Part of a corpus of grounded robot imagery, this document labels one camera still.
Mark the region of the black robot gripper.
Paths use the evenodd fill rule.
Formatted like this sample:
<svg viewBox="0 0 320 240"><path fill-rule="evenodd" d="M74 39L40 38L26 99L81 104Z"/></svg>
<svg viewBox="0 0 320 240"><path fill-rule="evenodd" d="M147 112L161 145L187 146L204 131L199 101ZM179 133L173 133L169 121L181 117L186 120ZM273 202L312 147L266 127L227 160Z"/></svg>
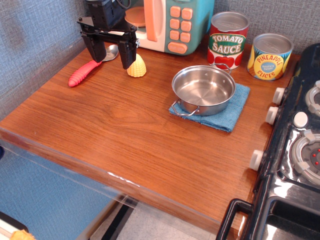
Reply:
<svg viewBox="0 0 320 240"><path fill-rule="evenodd" d="M81 36L92 59L100 63L106 57L105 43L118 44L122 67L127 70L136 60L137 28L125 20L122 0L86 0L88 17L80 17Z"/></svg>

